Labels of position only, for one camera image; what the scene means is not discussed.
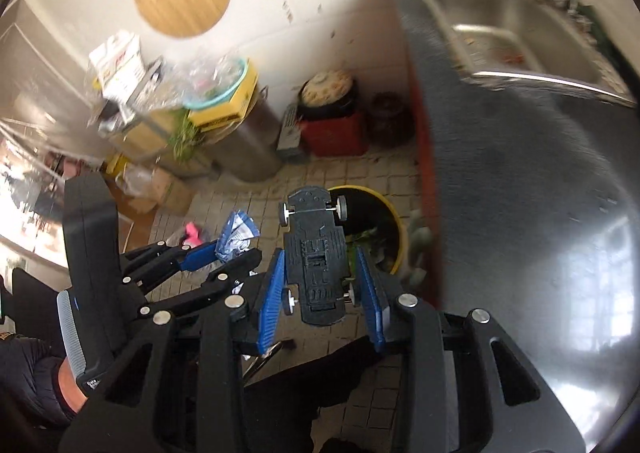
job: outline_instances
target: sink basin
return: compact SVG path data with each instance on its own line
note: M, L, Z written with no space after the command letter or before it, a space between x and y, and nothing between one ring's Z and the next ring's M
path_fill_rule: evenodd
M634 106L626 84L565 11L549 0L423 0L462 73L514 80Z

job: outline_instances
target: blue gripper pad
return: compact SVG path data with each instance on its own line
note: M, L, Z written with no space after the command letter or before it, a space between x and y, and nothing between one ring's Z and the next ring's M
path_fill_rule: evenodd
M180 270L195 273L198 269L202 269L209 263L216 261L218 259L218 256L216 256L217 243L218 240L214 240L191 249L182 260Z
M360 285L361 305L364 311L369 340L377 352L385 347L385 327L388 325L390 308L382 289L378 270L371 263L363 248L356 248L356 282Z
M273 344L278 327L278 317L282 305L282 289L284 289L284 251L276 249L275 266L269 267L271 278L269 286L258 313L258 351L265 353Z

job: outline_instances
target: yellow box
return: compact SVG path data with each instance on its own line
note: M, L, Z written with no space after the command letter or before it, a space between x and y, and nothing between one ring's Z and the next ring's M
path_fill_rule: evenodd
M244 119L257 83L258 72L249 60L246 75L231 99L204 110L191 110L189 119L202 131L221 128L236 120Z

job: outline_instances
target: black pants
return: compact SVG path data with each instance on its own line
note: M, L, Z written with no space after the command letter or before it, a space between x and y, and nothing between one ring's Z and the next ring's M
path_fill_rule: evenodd
M277 373L244 391L252 453L312 453L311 423L318 408L345 403L362 372L382 357L369 338L360 338L315 361ZM360 451L338 441L323 450Z

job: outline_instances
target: green vegetable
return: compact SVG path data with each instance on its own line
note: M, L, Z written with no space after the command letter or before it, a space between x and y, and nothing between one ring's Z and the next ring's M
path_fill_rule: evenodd
M189 119L189 110L184 108L177 110L174 134L169 139L170 146L174 149L174 159L177 162L187 162L193 157L196 148L204 140L200 128Z

